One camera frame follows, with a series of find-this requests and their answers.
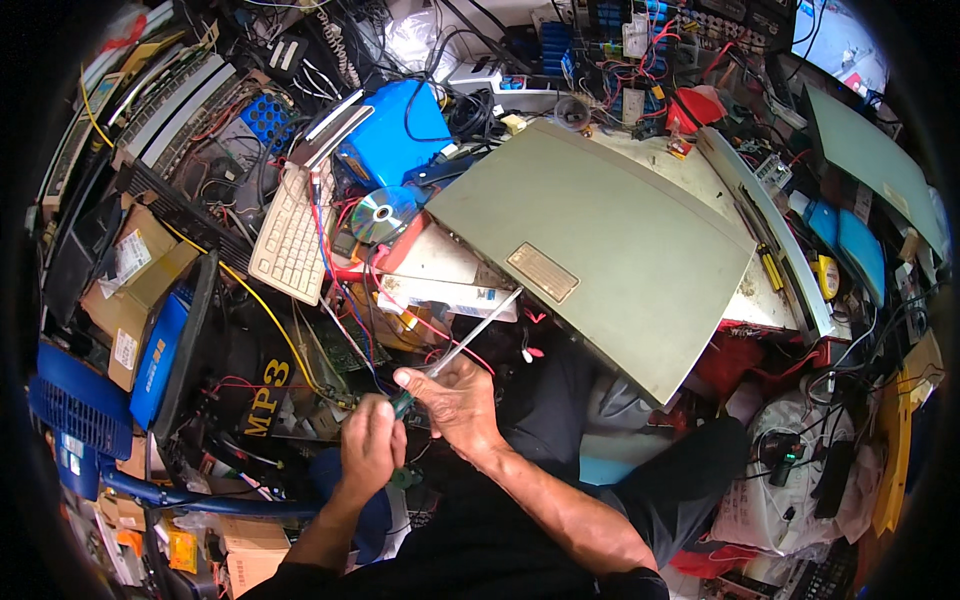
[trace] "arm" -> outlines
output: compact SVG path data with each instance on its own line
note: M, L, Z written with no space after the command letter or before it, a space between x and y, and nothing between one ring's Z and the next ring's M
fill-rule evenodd
M514 452L496 427L490 376L458 356L436 381L411 369L394 380L430 413L462 458L488 475L580 566L601 577L637 567L657 570L653 552L623 515Z
M394 467L403 466L406 445L403 422L394 419L390 402L383 396L364 396L344 422L344 476L283 561L343 573L360 511L387 485Z

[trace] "screwdriver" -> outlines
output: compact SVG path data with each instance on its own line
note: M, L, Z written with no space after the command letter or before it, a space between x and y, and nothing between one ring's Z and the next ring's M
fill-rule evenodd
M444 369L447 365L450 364L450 361L453 360L453 357L459 354L464 348L467 347L473 338L480 335L480 332L487 328L487 325L493 322L497 316L506 310L507 306L516 300L516 297L523 293L523 286L520 286L514 290L514 292L506 298L504 301L494 308L493 312L487 316L486 319L480 322L480 324L473 328L473 330L467 334L467 337L460 341L450 352L446 354L443 358L434 363L433 367L426 372L426 376L430 379L436 379L437 375L440 374L440 371ZM394 406L394 412L398 419L402 419L403 415L407 412L407 409L410 408L414 403L414 397L410 395L406 390L400 390L396 394L390 396L390 403Z

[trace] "compact disc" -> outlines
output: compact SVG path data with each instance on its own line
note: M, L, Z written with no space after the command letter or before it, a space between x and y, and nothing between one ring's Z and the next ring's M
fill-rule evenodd
M350 228L364 244L379 244L392 233L410 225L417 215L414 193L394 185L371 192L353 209Z

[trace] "coiled cord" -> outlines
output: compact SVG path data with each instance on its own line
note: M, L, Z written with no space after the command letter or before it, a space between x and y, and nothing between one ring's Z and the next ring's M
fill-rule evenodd
M330 51L337 57L337 61L339 62L337 68L340 74L347 78L348 83L353 87L360 87L360 76L357 75L356 69L353 68L353 63L347 58L347 48L344 46L344 37L337 31L336 26L330 22L330 17L327 16L324 9L317 9L317 18L324 24L324 39L326 39L326 44L330 46Z

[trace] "black pants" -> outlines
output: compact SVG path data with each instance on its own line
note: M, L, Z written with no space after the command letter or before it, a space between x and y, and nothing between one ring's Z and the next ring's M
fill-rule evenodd
M613 486L580 483L580 441L598 366L566 339L550 346L507 390L498 414L504 438L538 467L625 513L664 566L700 535L733 478L743 474L750 452L746 430L731 417L714 420Z

